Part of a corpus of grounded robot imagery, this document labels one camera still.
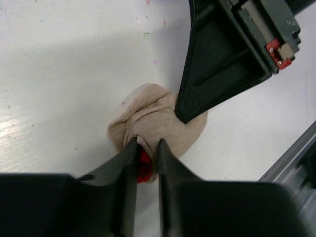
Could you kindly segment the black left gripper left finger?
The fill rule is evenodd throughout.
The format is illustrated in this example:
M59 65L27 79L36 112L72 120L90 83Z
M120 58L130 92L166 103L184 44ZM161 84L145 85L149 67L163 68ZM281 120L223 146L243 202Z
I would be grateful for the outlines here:
M3 237L131 237L138 144L132 139L90 173L0 176Z

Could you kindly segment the beige sock with red toe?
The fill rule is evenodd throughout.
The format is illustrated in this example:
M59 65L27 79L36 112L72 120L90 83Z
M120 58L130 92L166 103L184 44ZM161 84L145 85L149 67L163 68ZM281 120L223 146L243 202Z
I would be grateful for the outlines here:
M152 183L156 180L157 147L161 139L167 142L175 157L180 158L197 141L207 124L207 112L188 123L181 122L174 112L177 97L176 92L150 84L107 128L107 136L118 152L132 138L136 138L144 149L138 183Z

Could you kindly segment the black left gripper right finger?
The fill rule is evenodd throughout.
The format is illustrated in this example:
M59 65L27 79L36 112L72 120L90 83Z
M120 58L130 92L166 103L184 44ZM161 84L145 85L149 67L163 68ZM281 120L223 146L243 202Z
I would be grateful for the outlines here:
M206 181L157 148L163 237L310 237L290 192L266 182Z

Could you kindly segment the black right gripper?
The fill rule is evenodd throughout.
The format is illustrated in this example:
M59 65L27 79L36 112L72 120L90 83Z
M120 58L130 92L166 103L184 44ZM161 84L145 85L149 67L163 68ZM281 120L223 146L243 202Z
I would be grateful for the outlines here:
M296 15L314 0L191 0L191 30L175 114L183 123L290 66Z

